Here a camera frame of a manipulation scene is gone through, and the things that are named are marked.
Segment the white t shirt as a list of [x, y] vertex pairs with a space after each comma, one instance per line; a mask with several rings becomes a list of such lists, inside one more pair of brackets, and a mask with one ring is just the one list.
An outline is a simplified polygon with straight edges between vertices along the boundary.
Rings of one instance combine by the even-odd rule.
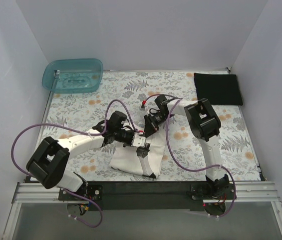
[[166, 147], [164, 130], [160, 129], [148, 137], [146, 143], [150, 144], [150, 151], [145, 158], [137, 156], [137, 147], [123, 147], [122, 143], [117, 143], [110, 167], [133, 175], [158, 178]]

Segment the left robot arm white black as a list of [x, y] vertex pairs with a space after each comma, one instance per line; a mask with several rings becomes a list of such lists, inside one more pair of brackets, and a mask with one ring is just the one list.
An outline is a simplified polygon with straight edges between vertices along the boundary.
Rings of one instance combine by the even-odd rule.
[[76, 200], [82, 200], [88, 196], [88, 182], [79, 174], [66, 169], [68, 160], [116, 141], [135, 150], [145, 174], [152, 176], [148, 162], [150, 144], [143, 134], [138, 134], [130, 126], [124, 126], [126, 120], [124, 113], [115, 111], [109, 120], [99, 122], [86, 134], [63, 139], [46, 137], [35, 150], [26, 169], [46, 189], [67, 189]]

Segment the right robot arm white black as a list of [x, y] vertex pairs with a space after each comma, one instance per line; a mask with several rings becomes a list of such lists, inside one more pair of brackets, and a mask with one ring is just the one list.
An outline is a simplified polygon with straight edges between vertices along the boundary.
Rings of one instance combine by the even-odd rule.
[[198, 196], [208, 196], [213, 199], [225, 199], [230, 187], [229, 174], [222, 167], [223, 160], [219, 149], [219, 134], [221, 122], [210, 102], [201, 100], [187, 101], [181, 98], [167, 99], [164, 94], [156, 96], [157, 110], [152, 113], [147, 110], [144, 115], [146, 137], [159, 130], [159, 126], [168, 123], [174, 115], [185, 116], [190, 130], [199, 141], [205, 160], [206, 183], [193, 192]]

